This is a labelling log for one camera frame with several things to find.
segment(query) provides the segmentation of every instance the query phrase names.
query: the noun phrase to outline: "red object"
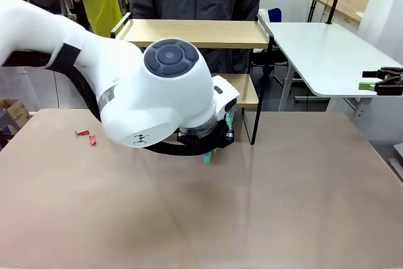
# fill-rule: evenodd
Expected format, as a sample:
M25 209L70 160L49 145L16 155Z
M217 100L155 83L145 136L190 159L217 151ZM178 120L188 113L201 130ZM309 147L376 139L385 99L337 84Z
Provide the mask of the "red object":
M94 146L96 144L96 137L94 135L89 136L89 145Z
M84 132L75 132L76 135L89 135L89 131L85 130Z

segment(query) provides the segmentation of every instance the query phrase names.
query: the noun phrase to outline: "white robotic arm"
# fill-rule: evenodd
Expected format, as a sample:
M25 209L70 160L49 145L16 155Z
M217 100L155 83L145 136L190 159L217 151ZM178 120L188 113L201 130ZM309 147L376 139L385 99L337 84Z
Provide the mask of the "white robotic arm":
M224 78L211 77L191 44L165 39L142 53L24 1L0 3L0 64L21 54L16 51L49 54L44 68L69 77L112 141L175 155L233 142L224 117L239 93ZM177 129L183 145L160 143Z

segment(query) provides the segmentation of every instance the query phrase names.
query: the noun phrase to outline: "teal cloth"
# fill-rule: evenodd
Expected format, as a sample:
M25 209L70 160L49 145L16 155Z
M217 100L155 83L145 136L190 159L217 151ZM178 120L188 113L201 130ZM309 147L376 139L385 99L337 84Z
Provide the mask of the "teal cloth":
M225 121L227 122L227 125L230 130L232 130L232 122L234 121L234 116L235 116L235 110L231 109L226 115L225 115ZM212 159L212 155L217 152L217 148L206 153L204 155L204 163L208 164L210 163L210 160Z

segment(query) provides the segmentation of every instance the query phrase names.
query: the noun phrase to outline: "cardboard box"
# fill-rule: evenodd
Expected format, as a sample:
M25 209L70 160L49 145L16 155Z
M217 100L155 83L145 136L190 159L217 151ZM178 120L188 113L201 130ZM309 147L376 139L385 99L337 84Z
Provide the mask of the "cardboard box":
M0 100L0 111L5 115L9 115L15 121L19 128L22 128L31 118L24 103L21 100L3 99ZM0 125L1 132L8 135L15 135L18 130L12 125Z

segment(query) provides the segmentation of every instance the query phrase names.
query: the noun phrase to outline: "gray floor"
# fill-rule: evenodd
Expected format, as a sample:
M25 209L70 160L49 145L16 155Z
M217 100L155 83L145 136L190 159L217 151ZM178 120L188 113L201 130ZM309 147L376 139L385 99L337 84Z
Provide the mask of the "gray floor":
M0 98L21 99L30 111L37 111L40 108L57 108L53 72L34 67L26 67L25 71L26 73L23 69L4 67L0 69ZM285 68L280 67L277 67L275 72L279 79L283 79L287 73ZM85 103L70 81L61 74L55 73L55 76L59 106L61 108L86 108ZM262 68L256 67L253 71L253 83L257 92L260 92L261 76ZM264 111L277 111L281 92L282 87L271 76L264 94ZM292 87L291 95L288 98L287 111L304 112L308 109L310 112L323 112L326 110L327 103L309 102L306 104L306 102L294 102L294 96L306 96L307 93L308 89L306 88Z

